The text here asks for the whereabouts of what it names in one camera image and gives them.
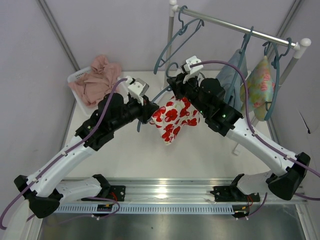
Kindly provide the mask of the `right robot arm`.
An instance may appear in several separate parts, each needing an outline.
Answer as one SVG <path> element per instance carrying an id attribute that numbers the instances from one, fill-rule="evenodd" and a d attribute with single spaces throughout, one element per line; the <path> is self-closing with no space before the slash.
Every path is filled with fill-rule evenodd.
<path id="1" fill-rule="evenodd" d="M 306 176 L 311 158 L 304 152 L 295 154 L 253 128 L 243 115 L 224 102 L 225 89 L 218 79 L 197 77 L 184 80 L 185 73 L 167 79 L 177 99 L 186 98 L 203 116 L 214 132 L 227 137 L 250 151 L 269 171 L 257 174 L 239 174 L 229 186 L 236 199 L 254 193 L 272 193 L 289 201 Z"/>

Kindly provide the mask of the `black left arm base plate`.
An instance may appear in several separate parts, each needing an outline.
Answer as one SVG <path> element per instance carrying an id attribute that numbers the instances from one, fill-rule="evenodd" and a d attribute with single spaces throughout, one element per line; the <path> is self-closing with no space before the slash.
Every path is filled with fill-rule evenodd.
<path id="1" fill-rule="evenodd" d="M 126 194 L 124 185 L 86 185 L 79 187 L 78 190 L 84 196 L 82 201 L 98 201 L 93 198 L 111 199 L 117 202 L 123 202 Z"/>

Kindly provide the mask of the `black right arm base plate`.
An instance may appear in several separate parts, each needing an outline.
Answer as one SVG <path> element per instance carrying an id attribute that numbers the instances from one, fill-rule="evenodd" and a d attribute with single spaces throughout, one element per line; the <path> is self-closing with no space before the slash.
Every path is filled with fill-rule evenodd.
<path id="1" fill-rule="evenodd" d="M 210 193 L 214 196 L 216 202 L 254 202 L 257 203 L 261 200 L 260 195 L 257 194 L 250 194 L 246 195 L 242 193 L 239 189 L 236 187 L 230 187 L 227 185 L 222 186 L 214 186 L 213 190 L 210 191 Z"/>

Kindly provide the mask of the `red poppy print skirt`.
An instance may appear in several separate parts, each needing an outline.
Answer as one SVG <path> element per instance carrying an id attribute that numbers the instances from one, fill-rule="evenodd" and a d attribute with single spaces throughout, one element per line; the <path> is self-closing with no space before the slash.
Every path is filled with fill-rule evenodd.
<path id="1" fill-rule="evenodd" d="M 165 145 L 170 145 L 184 126 L 195 127 L 200 123 L 200 113 L 186 97 L 172 96 L 152 116 L 150 124 L 155 126 Z"/>

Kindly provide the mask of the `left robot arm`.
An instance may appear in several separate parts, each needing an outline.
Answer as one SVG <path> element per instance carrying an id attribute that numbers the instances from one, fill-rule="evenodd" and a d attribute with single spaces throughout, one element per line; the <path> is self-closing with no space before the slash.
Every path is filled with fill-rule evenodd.
<path id="1" fill-rule="evenodd" d="M 62 183 L 62 180 L 83 160 L 111 141 L 115 131 L 134 120 L 146 123 L 158 109 L 159 106 L 145 95 L 141 102 L 132 96 L 124 102 L 119 93 L 107 94 L 98 109 L 83 122 L 56 156 L 35 173 L 19 175 L 14 180 L 33 214 L 43 219 L 63 203 L 107 198 L 111 185 L 101 174 L 81 181 Z"/>

